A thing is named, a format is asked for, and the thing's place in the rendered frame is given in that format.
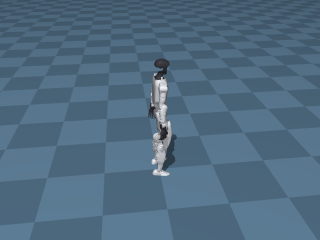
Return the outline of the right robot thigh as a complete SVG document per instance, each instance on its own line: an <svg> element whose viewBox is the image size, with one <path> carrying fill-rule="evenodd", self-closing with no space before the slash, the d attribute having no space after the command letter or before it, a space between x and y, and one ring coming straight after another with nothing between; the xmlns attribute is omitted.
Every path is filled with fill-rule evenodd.
<svg viewBox="0 0 320 240"><path fill-rule="evenodd" d="M168 132L168 134L166 135L166 138L163 141L163 143L159 143L156 147L156 150L158 151L159 147L164 147L165 151L167 150L167 148L170 145L171 142L171 138L172 138L172 126L169 120L166 119L166 131ZM160 125L160 122L159 122ZM160 126L159 126L160 127Z"/></svg>

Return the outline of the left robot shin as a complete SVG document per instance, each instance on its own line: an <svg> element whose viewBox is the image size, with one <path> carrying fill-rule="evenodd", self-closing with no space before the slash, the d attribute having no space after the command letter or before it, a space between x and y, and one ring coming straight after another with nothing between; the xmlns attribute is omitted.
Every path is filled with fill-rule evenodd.
<svg viewBox="0 0 320 240"><path fill-rule="evenodd" d="M155 134L156 134L156 133L155 133ZM155 134L154 134L154 135L155 135ZM153 136L154 136L154 135L153 135ZM155 158L156 160L157 160L157 154L158 154L158 153L157 153L157 152L158 152L158 151L157 151L157 145L158 145L158 144L162 144L162 142L163 142L163 140L161 140L160 142L157 142L157 141L154 141L154 139L153 139L153 141L152 141L152 143L153 143L153 150L154 150L154 158Z"/></svg>

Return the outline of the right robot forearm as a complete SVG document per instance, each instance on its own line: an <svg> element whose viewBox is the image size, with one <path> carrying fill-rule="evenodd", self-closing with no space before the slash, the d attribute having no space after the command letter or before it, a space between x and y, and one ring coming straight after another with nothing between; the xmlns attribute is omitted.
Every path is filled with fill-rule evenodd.
<svg viewBox="0 0 320 240"><path fill-rule="evenodd" d="M162 125L162 128L166 127L166 113L167 113L168 107L166 105L163 105L161 107L161 110L159 112L159 123ZM160 126L159 124L159 126Z"/></svg>

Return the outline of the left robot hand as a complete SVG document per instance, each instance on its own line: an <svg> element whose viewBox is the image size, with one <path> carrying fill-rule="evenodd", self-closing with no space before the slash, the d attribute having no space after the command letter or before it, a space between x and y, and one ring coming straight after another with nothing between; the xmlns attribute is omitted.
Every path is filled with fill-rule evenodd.
<svg viewBox="0 0 320 240"><path fill-rule="evenodd" d="M149 113L148 113L148 118L152 118L152 119L155 118L155 116L153 118L154 109L155 109L155 107L151 107L151 103L150 103L150 109L149 109Z"/></svg>

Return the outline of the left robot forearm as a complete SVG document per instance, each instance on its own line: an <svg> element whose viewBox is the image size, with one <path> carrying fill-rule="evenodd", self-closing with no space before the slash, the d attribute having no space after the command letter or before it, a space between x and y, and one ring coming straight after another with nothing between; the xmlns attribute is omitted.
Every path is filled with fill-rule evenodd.
<svg viewBox="0 0 320 240"><path fill-rule="evenodd" d="M151 100L150 100L151 101L151 107L155 107L154 104L153 104L153 100L152 100L152 92L151 92L150 96L151 96Z"/></svg>

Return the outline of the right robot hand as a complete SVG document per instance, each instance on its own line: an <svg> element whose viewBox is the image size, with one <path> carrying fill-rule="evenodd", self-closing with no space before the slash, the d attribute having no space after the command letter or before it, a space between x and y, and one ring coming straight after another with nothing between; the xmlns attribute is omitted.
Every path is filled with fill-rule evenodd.
<svg viewBox="0 0 320 240"><path fill-rule="evenodd" d="M161 129L161 132L160 132L160 139L158 140L164 140L165 138L167 138L167 130L166 130L166 127L163 128L163 126L160 124L160 129Z"/></svg>

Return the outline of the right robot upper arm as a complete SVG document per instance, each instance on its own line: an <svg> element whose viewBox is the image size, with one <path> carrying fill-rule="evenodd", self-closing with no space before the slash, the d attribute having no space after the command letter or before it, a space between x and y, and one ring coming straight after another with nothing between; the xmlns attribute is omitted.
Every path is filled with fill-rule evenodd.
<svg viewBox="0 0 320 240"><path fill-rule="evenodd" d="M165 101L166 101L166 96L168 91L167 85L163 82L159 83L158 91L159 91L159 109L161 110L162 106L166 106Z"/></svg>

